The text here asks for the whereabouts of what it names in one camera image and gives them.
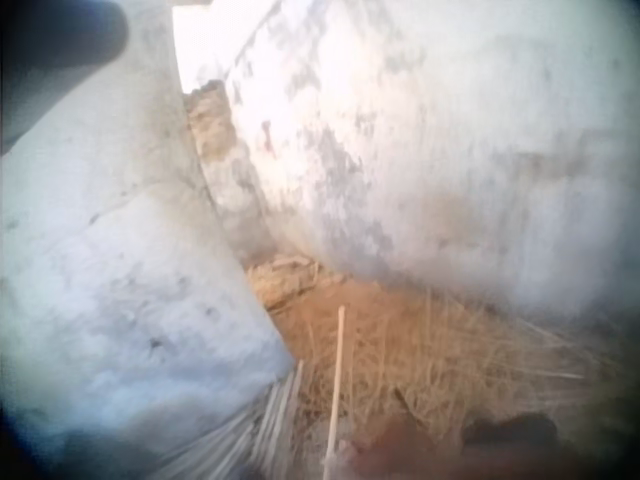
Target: white stick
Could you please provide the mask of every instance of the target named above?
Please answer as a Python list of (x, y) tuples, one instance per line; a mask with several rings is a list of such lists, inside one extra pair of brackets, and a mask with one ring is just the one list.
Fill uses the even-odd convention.
[(342, 340), (344, 337), (344, 305), (338, 309), (338, 349), (336, 352), (336, 373), (333, 377), (333, 402), (331, 404), (331, 420), (329, 421), (329, 440), (327, 442), (327, 454), (325, 455), (323, 480), (329, 480), (327, 465), (335, 450), (336, 433), (338, 428), (338, 405), (340, 403), (340, 379), (342, 377)]

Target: dark object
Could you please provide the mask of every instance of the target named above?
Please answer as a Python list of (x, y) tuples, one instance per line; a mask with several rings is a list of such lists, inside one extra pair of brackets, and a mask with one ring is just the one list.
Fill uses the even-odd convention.
[(494, 422), (477, 418), (462, 430), (463, 449), (475, 446), (554, 447), (558, 444), (558, 428), (542, 413), (525, 413), (508, 420)]

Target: brown soil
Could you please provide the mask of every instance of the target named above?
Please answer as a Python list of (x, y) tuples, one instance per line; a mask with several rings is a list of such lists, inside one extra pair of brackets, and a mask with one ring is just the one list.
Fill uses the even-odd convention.
[(471, 408), (497, 417), (538, 410), (585, 441), (587, 412), (614, 393), (614, 368), (556, 332), (429, 292), (395, 291), (332, 273), (302, 257), (252, 268), (250, 283), (285, 343), (305, 361), (297, 471), (320, 471), (330, 415), (337, 312), (346, 306), (340, 417), (357, 429), (404, 394), (434, 438)]

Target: dry grass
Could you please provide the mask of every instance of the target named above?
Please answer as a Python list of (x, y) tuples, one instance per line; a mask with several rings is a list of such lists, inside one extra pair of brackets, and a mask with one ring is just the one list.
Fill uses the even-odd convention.
[[(575, 439), (584, 435), (585, 412), (612, 394), (606, 359), (480, 305), (391, 291), (300, 257), (253, 268), (249, 279), (293, 355), (305, 361), (298, 433), (307, 443), (318, 442), (313, 430), (331, 411), (340, 305), (347, 309), (340, 416), (351, 428), (397, 408), (397, 387), (435, 438), (477, 407), (498, 417), (545, 411)], [(322, 446), (313, 448), (321, 457)]]

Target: twig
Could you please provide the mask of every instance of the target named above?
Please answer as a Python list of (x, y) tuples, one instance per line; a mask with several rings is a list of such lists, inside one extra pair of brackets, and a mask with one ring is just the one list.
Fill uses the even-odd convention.
[[(338, 348), (336, 351), (336, 372), (333, 377), (333, 402), (331, 403), (331, 420), (329, 421), (329, 439), (327, 441), (328, 460), (335, 450), (336, 431), (338, 427), (338, 404), (340, 402), (340, 380), (342, 375), (342, 341), (344, 336), (344, 305), (338, 309)], [(329, 462), (325, 462), (323, 480), (329, 480)]]

